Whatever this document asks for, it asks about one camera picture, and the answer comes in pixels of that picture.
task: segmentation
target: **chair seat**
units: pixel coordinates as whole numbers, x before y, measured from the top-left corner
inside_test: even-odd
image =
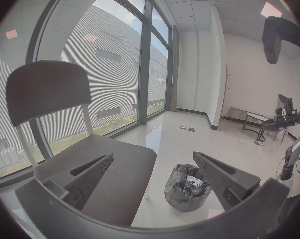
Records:
[[[130,226],[157,157],[152,149],[93,134],[40,164],[34,176],[44,182],[50,176],[110,153],[114,161],[82,212],[99,221]]]

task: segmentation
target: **sky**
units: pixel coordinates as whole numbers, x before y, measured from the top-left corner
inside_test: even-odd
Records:
[[[140,12],[144,13],[145,0],[128,1],[131,2]],[[126,8],[124,8],[114,0],[96,0],[93,3],[93,6],[96,6],[115,16],[116,18],[132,27],[139,34],[141,34],[142,22]],[[155,9],[153,9],[152,12],[152,24],[156,27],[162,37],[168,42],[168,27],[165,25],[164,21]],[[166,58],[168,57],[168,50],[153,33],[151,33],[151,44],[155,46]]]

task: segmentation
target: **square ceiling light panel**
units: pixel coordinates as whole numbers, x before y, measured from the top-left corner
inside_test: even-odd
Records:
[[[98,36],[92,35],[92,34],[86,34],[84,37],[84,40],[94,42],[98,39]]]
[[[265,17],[268,16],[275,16],[275,17],[281,17],[282,13],[276,9],[274,6],[272,6],[269,2],[265,3],[265,6],[261,12],[262,15],[264,15]]]
[[[7,39],[17,37],[16,29],[6,32]]]

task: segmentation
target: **white tile floor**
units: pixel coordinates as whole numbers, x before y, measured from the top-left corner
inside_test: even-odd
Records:
[[[218,130],[211,130],[207,117],[187,112],[164,112],[117,137],[117,140],[152,148],[157,160],[149,182],[149,197],[144,198],[132,223],[133,227],[175,227],[207,219],[209,209],[223,208],[212,192],[204,205],[190,213],[181,213],[171,207],[164,198],[164,186],[172,169],[178,163],[196,165],[193,151],[200,151],[222,162],[237,167],[261,178],[261,184],[270,177],[276,178],[276,169],[293,140],[282,136],[273,141],[275,134],[265,137],[265,146],[257,146],[257,134],[242,130],[243,124],[222,121]],[[294,169],[293,195],[300,193],[300,174]]]

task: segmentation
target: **small round table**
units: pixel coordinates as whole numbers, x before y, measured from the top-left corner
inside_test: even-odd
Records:
[[[256,115],[256,114],[247,113],[245,121],[244,121],[244,125],[243,125],[243,128],[242,128],[242,129],[250,130],[250,131],[253,131],[253,132],[257,133],[258,134],[257,138],[256,138],[257,141],[265,141],[265,137],[263,136],[264,129],[262,128],[262,124],[261,124],[259,132],[256,132],[255,130],[252,130],[252,129],[249,129],[249,128],[245,128],[245,125],[246,125],[246,122],[248,120],[248,117],[255,118],[255,119],[260,120],[262,122],[268,120],[268,118],[260,116],[260,115]]]

